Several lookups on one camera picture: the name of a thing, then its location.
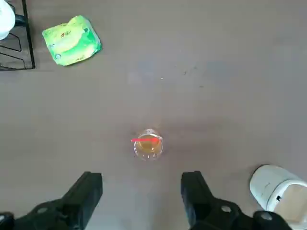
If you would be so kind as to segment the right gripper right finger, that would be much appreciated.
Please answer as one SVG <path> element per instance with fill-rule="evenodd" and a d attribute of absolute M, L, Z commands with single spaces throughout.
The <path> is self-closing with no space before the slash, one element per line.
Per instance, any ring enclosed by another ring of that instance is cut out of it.
<path fill-rule="evenodd" d="M 181 196 L 191 230 L 289 230 L 276 213 L 256 211 L 244 214 L 233 202 L 213 196 L 201 172 L 184 172 Z"/>

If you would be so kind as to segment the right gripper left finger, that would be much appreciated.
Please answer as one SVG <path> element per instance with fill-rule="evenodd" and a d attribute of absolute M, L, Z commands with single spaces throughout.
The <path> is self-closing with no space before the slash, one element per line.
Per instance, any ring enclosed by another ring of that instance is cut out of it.
<path fill-rule="evenodd" d="M 60 199 L 41 203 L 15 218 L 0 213 L 2 230 L 84 230 L 103 194 L 101 173 L 84 172 Z"/>

